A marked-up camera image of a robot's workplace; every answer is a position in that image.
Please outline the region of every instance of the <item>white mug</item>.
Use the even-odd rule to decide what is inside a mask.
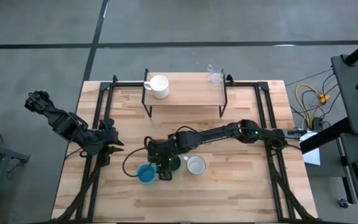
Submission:
[[[157,99],[164,99],[169,94],[168,79],[163,75],[156,75],[149,82],[144,82],[144,88],[153,91]]]
[[[202,174],[205,170],[206,163],[201,156],[183,156],[187,163],[187,169],[192,174]]]

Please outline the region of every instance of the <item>gray concrete floor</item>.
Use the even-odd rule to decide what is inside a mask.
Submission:
[[[90,43],[102,0],[0,0],[0,44]],[[358,40],[358,0],[133,0],[110,1],[100,42]],[[330,68],[333,55],[356,45],[303,47],[193,47],[99,49],[90,80],[140,80],[144,68],[160,72],[206,71],[221,64],[238,80],[287,83]],[[27,111],[27,93],[46,90],[55,105],[74,111],[89,49],[0,50],[0,133],[4,146],[31,154],[0,194],[0,223],[50,218],[67,143],[46,119]],[[327,72],[308,83],[321,89]],[[291,104],[295,85],[287,88]],[[336,96],[338,89],[331,94]],[[314,104],[313,95],[306,101]],[[325,111],[330,107],[324,105]],[[326,116],[345,117],[341,97]],[[301,118],[294,115],[296,125]],[[310,176],[319,217],[358,223],[358,206],[339,208],[340,179]]]

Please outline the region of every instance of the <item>white paper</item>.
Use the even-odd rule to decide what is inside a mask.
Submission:
[[[302,135],[299,139],[299,142],[302,142],[312,136],[317,134],[316,132],[308,131],[306,134]],[[313,164],[320,166],[320,148],[313,149],[312,151],[303,154],[303,161],[307,164]]]

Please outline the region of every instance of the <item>butcher block tabletop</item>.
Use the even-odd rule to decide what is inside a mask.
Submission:
[[[294,122],[284,81],[268,82],[278,128],[293,128]],[[77,115],[92,126],[99,85],[101,82],[84,82]],[[270,125],[267,106],[262,94],[265,117]],[[101,118],[106,106],[103,98]],[[264,143],[242,144],[225,139],[200,145],[190,152],[203,157],[207,163],[201,175],[189,173],[184,166],[173,173],[172,181],[158,180],[143,185],[137,178],[126,176],[122,162],[128,153],[143,147],[146,136],[166,139],[180,126],[198,131],[251,119],[260,125],[255,90],[247,86],[227,87],[227,108],[219,118],[216,107],[158,107],[149,118],[142,105],[142,87],[115,87],[110,118],[125,144],[124,151],[111,155],[110,165],[101,169],[94,222],[276,222],[272,185],[266,160]],[[70,143],[67,154],[78,149]],[[283,150],[290,189],[300,203],[317,217],[313,195],[300,150],[286,147]],[[80,190],[85,158],[79,153],[65,162],[58,186],[52,218],[61,215]],[[133,154],[126,162],[126,171],[148,164],[147,151]],[[83,216],[86,217],[90,190],[85,198]],[[288,217],[285,197],[280,191],[284,217]]]

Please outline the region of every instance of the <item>blue cup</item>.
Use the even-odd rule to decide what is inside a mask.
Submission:
[[[143,164],[136,170],[136,175],[141,174],[137,178],[140,180],[142,184],[152,184],[155,180],[155,173],[157,171],[157,167],[155,164],[151,166],[148,164]]]

